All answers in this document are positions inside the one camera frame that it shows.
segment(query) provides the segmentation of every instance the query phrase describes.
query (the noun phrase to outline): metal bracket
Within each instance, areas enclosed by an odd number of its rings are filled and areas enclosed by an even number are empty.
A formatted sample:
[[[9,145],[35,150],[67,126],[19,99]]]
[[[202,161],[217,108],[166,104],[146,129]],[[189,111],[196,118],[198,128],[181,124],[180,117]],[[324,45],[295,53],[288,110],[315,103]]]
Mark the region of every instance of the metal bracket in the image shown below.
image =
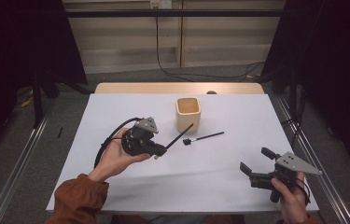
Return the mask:
[[[313,165],[303,161],[301,158],[297,157],[291,152],[287,152],[285,155],[281,156],[276,160],[276,163],[288,168],[291,171],[300,171],[312,175],[323,174],[322,171],[317,170]]]
[[[134,126],[144,129],[151,133],[158,133],[157,125],[155,124],[155,120],[152,117],[147,119],[141,119],[137,121]]]

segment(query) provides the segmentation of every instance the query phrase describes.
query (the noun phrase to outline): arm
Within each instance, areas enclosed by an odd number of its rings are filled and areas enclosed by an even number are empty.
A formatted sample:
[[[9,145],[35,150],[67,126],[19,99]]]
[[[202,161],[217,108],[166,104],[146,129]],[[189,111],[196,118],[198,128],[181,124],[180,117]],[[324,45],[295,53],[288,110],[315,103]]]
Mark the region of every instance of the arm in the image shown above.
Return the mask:
[[[298,172],[297,178],[299,180],[304,180],[304,173]],[[304,188],[302,182],[297,180],[297,184]],[[271,180],[273,186],[282,193],[280,199],[280,205],[282,208],[282,217],[286,224],[315,224],[318,223],[317,220],[306,213],[305,206],[305,196],[302,191],[298,188],[290,191],[286,185],[284,185],[280,180],[273,178]]]
[[[121,129],[115,138],[121,138],[126,129]],[[55,190],[53,216],[50,223],[97,223],[95,214],[100,211],[107,198],[110,176],[118,175],[134,162],[147,160],[148,154],[128,155],[119,139],[107,146],[99,164],[89,175],[79,175],[77,179],[63,182]]]

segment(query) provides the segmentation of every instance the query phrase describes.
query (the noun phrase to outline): wooden cup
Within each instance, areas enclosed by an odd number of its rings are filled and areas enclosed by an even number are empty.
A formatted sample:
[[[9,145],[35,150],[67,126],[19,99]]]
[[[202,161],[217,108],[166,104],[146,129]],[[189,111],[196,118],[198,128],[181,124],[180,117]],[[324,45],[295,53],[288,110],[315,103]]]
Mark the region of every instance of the wooden cup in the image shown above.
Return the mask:
[[[190,126],[189,133],[198,130],[201,120],[201,106],[195,97],[179,98],[175,102],[177,130],[181,133]]]

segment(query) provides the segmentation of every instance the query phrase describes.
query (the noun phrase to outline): white table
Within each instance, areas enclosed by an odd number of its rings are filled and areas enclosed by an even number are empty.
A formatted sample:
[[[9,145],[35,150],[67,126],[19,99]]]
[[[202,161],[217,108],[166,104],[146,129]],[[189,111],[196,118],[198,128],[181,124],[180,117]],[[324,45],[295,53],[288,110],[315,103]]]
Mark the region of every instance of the white table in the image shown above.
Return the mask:
[[[200,88],[201,93],[218,89],[215,83],[187,84],[193,84],[195,88],[185,88],[185,91],[190,91],[186,94],[173,94],[170,91],[166,94],[93,94],[58,186],[66,179],[90,172],[100,144],[127,119],[154,117],[160,133],[152,140],[166,146],[178,135],[175,128],[175,100],[194,96],[201,104],[201,124],[196,133],[186,134],[183,138],[225,133],[194,142],[190,146],[184,146],[180,139],[158,160],[133,164],[122,174],[111,177],[103,211],[116,214],[244,214],[279,211],[279,204],[271,203],[269,199],[271,192],[251,188],[248,177],[239,170],[242,161],[253,172],[272,172],[274,162],[260,153],[262,147],[279,154],[291,151],[268,95],[257,91],[251,94],[196,94],[197,88]],[[217,86],[223,88],[225,84],[218,83]],[[125,89],[126,84],[119,85],[119,92],[137,91],[135,86],[152,90],[151,84],[146,83],[134,83],[131,84],[133,88],[128,85]],[[242,86],[231,87],[236,91]],[[311,201],[307,209],[318,210],[313,195]],[[53,197],[47,209],[53,209]]]

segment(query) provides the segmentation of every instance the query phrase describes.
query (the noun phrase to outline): orange sleeve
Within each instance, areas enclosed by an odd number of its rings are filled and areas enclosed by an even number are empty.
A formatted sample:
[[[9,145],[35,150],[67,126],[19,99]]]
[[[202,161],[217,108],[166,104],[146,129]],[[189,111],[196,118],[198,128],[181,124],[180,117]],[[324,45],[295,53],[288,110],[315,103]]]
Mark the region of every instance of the orange sleeve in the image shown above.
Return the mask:
[[[308,214],[308,220],[302,222],[302,224],[319,224],[319,222],[314,216]]]
[[[107,198],[108,184],[94,182],[86,175],[64,181],[55,190],[52,217],[45,223],[97,223],[95,214]]]

